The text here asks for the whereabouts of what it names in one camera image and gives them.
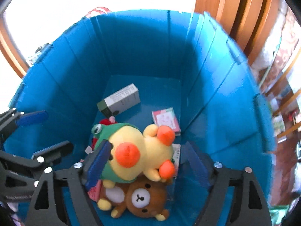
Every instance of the bear ear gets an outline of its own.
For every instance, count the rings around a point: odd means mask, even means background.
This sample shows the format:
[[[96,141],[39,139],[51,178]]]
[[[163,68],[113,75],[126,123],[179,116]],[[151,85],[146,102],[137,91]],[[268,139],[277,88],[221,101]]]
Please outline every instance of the bear ear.
[[[166,186],[172,185],[172,184],[173,184],[173,178],[167,179],[167,180],[165,181],[165,184],[166,184]]]

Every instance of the frog eye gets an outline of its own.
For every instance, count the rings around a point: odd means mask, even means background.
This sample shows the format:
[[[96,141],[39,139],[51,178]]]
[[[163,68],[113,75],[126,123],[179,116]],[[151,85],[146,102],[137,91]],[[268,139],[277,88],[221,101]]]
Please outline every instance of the frog eye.
[[[101,124],[96,124],[93,128],[92,128],[92,133],[93,134],[98,134],[100,133],[102,130],[102,125]]]

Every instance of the orange beak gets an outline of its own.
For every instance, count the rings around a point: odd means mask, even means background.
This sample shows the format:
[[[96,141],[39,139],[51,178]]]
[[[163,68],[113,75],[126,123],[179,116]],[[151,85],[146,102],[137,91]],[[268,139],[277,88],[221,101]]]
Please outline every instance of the orange beak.
[[[160,126],[158,129],[157,138],[166,146],[171,146],[176,136],[170,127]]]
[[[170,160],[166,160],[159,168],[159,175],[164,179],[171,179],[176,173],[175,166]]]
[[[125,142],[121,143],[115,151],[115,159],[119,165],[131,168],[137,164],[140,158],[140,151],[136,145]]]

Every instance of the product box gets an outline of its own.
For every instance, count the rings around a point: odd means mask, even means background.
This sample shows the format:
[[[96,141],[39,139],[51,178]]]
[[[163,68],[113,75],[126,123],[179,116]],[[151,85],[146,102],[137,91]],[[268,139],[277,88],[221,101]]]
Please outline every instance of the product box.
[[[138,88],[132,83],[97,103],[106,118],[116,116],[140,103]]]
[[[173,160],[174,166],[176,168],[176,173],[173,177],[173,183],[166,187],[167,189],[167,201],[174,201],[174,193],[175,193],[175,186],[176,186],[176,178],[178,175],[179,164],[180,164],[180,153],[181,153],[181,145],[180,144],[172,144],[173,146]]]
[[[181,129],[172,107],[165,110],[153,111],[152,115],[154,123],[157,126],[169,126],[175,132],[176,136],[181,135]]]
[[[176,169],[176,173],[174,175],[174,178],[178,175],[179,170],[179,164],[180,164],[180,153],[181,153],[181,145],[180,144],[172,144],[173,146],[173,160],[174,160],[174,166]]]
[[[102,181],[98,180],[96,186],[92,187],[88,191],[88,195],[89,195],[90,199],[95,201],[95,202],[98,202],[99,196],[100,196],[100,191],[101,191],[102,188],[103,188]]]

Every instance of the white box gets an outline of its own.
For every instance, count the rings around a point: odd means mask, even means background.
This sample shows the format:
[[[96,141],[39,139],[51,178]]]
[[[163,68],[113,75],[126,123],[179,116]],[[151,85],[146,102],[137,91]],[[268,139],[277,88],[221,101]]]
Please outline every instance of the white box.
[[[97,107],[106,118],[109,118],[124,112],[138,103],[140,103],[139,90],[132,83],[101,100],[97,103]]]
[[[176,169],[174,178],[176,178],[178,175],[178,171],[179,171],[181,145],[180,144],[172,144],[172,146],[173,146],[173,160],[175,161],[174,166]]]

